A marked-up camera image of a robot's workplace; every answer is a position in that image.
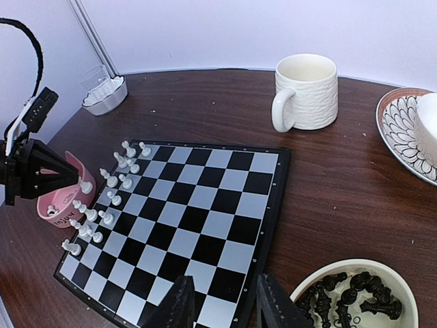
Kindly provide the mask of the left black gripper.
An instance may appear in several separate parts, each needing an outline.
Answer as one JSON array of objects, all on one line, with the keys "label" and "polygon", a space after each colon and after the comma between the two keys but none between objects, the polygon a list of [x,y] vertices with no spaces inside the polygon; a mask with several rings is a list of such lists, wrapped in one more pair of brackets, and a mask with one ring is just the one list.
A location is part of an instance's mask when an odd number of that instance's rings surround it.
[{"label": "left black gripper", "polygon": [[[32,200],[52,191],[75,185],[78,169],[40,140],[30,139],[5,154],[1,140],[1,184],[5,205],[15,205],[17,197]],[[41,168],[55,173],[42,173]]]}]

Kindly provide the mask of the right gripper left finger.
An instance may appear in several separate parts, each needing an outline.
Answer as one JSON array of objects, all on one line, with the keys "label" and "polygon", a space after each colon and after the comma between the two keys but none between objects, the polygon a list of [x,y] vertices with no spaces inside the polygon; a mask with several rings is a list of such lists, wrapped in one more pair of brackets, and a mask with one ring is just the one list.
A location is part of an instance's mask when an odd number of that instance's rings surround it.
[{"label": "right gripper left finger", "polygon": [[193,328],[195,287],[192,276],[179,276],[143,327]]}]

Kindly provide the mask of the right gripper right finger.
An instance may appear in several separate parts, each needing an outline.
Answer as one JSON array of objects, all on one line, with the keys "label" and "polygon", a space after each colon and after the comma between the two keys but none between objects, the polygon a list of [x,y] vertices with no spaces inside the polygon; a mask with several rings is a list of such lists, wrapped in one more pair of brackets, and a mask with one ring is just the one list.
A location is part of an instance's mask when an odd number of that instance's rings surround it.
[{"label": "right gripper right finger", "polygon": [[258,327],[313,327],[271,274],[257,278],[256,305]]}]

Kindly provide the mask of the white queen piece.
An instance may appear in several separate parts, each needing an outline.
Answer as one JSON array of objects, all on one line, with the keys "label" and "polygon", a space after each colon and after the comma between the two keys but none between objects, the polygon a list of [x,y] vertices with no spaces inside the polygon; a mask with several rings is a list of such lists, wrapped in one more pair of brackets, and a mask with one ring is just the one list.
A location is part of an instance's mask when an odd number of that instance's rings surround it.
[{"label": "white queen piece", "polygon": [[95,221],[98,217],[98,211],[95,209],[88,208],[80,200],[72,201],[73,207],[77,209],[80,213],[85,214],[88,221]]}]

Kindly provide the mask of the white knight piece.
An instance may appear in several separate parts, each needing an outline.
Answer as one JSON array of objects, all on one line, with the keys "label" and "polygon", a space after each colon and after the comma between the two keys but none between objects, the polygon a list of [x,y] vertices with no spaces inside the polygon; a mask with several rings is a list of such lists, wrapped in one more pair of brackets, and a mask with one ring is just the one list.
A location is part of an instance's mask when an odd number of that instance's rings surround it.
[{"label": "white knight piece", "polygon": [[113,156],[117,160],[117,164],[118,164],[119,168],[123,169],[128,165],[127,160],[122,155],[120,155],[118,152],[114,152]]}]

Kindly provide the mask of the white pawn five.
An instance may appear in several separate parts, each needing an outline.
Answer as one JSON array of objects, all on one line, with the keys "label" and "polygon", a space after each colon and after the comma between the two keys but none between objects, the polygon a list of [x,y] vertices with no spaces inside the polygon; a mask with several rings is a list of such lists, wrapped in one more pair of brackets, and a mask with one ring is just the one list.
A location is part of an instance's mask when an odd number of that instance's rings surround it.
[{"label": "white pawn five", "polygon": [[98,211],[99,217],[103,220],[103,223],[107,226],[111,225],[114,221],[114,216],[111,213],[104,212],[103,210]]}]

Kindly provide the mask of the white pawn six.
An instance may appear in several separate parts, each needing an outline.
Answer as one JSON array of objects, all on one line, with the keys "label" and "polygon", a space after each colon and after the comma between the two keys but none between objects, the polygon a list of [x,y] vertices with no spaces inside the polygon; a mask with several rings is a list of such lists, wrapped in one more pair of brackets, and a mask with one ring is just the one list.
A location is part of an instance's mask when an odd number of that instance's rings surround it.
[{"label": "white pawn six", "polygon": [[91,237],[92,241],[95,243],[100,243],[103,240],[103,235],[101,232],[93,232]]}]

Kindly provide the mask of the white rook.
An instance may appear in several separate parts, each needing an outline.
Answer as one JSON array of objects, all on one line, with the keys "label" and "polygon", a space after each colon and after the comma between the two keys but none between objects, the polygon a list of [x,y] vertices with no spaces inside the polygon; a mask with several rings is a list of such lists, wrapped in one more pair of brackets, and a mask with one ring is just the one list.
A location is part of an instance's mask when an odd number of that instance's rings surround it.
[{"label": "white rook", "polygon": [[126,140],[122,142],[122,148],[126,150],[126,156],[128,158],[133,158],[137,153],[137,151],[133,147],[131,147],[129,142]]}]

